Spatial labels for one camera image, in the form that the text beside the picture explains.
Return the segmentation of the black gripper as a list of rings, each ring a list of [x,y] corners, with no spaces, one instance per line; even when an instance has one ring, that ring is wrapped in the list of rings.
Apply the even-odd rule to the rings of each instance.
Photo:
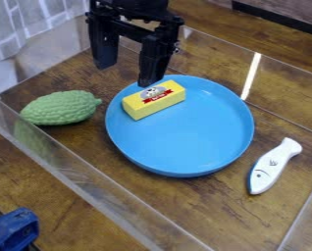
[[[183,20],[167,11],[168,0],[89,0],[85,12],[93,64],[104,70],[116,63],[119,36],[142,40],[138,85],[162,80]],[[147,30],[120,20],[158,22]]]

